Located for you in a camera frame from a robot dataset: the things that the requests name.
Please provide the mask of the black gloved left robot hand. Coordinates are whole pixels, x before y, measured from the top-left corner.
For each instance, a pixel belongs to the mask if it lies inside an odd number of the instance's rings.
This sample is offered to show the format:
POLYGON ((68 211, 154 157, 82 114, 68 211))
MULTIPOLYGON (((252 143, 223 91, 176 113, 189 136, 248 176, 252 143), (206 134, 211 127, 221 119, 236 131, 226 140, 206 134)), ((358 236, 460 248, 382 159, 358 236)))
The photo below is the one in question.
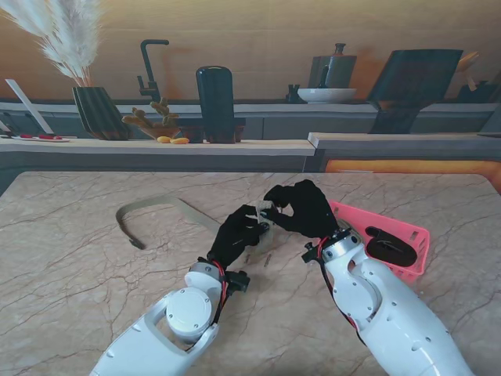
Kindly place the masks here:
POLYGON ((226 269, 246 247, 256 246, 260 236, 268 230, 268 223, 258 222, 256 207, 244 204, 220 225, 211 250, 207 253, 207 260, 226 269))

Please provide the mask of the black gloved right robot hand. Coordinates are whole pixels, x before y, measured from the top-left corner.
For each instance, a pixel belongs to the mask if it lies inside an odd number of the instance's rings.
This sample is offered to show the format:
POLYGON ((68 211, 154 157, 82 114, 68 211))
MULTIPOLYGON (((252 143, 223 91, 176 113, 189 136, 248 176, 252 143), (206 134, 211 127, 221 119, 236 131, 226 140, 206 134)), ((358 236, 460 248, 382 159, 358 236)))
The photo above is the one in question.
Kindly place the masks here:
POLYGON ((264 209, 262 215, 282 229, 308 238, 332 237, 339 226, 325 194, 309 179, 293 186, 277 185, 264 196, 277 208, 291 206, 292 215, 264 209))

